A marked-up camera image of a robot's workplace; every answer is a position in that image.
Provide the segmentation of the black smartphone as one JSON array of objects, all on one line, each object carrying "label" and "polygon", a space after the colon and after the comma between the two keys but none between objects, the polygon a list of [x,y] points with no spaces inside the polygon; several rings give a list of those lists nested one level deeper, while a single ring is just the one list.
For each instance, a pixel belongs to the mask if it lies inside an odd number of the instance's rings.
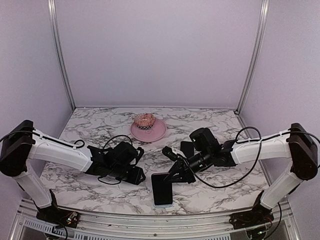
[{"label": "black smartphone", "polygon": [[195,148],[192,142],[182,141],[180,143],[180,150],[183,152],[187,159],[195,155]]}]

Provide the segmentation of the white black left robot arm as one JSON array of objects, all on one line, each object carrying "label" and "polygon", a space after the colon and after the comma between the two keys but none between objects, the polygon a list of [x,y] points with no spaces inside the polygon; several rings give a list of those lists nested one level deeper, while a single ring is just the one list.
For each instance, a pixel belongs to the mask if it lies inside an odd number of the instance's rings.
[{"label": "white black left robot arm", "polygon": [[115,147],[97,148],[85,143],[71,144],[37,130],[24,120],[1,140],[0,171],[15,179],[31,197],[36,207],[53,223],[63,219],[55,196],[41,182],[28,160],[42,160],[64,165],[87,175],[112,176],[119,182],[139,185],[146,179],[137,164],[144,154],[141,147],[120,142]]}]

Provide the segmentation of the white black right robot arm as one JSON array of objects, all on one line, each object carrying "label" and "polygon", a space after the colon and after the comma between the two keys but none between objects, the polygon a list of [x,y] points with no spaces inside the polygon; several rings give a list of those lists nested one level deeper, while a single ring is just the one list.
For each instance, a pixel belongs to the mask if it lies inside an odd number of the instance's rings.
[{"label": "white black right robot arm", "polygon": [[165,146],[162,154],[173,161],[166,181],[172,183],[193,183],[199,179],[198,172],[210,167],[235,167],[252,162],[287,160],[288,166],[273,183],[257,197],[247,219],[258,224],[280,200],[293,192],[302,182],[318,174],[318,147],[320,140],[307,132],[299,123],[275,134],[256,138],[227,140],[224,143],[202,127],[190,134],[191,146],[196,154],[187,157],[181,150]]}]

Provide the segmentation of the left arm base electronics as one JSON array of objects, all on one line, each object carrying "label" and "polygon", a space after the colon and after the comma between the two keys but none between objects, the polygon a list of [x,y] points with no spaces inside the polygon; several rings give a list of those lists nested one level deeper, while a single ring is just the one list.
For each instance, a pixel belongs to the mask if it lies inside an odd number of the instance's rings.
[{"label": "left arm base electronics", "polygon": [[39,208],[36,206],[36,208],[36,218],[39,220],[74,229],[78,226],[79,213],[77,211],[59,208],[57,200],[54,197],[52,197],[50,206],[45,208]]}]

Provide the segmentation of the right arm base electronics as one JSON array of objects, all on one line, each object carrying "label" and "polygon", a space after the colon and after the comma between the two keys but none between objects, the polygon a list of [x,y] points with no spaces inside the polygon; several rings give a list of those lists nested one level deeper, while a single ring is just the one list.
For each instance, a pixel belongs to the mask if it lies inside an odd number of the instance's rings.
[{"label": "right arm base electronics", "polygon": [[234,230],[254,227],[265,223],[272,222],[274,216],[272,210],[261,205],[261,201],[256,201],[251,210],[232,213],[229,223]]}]

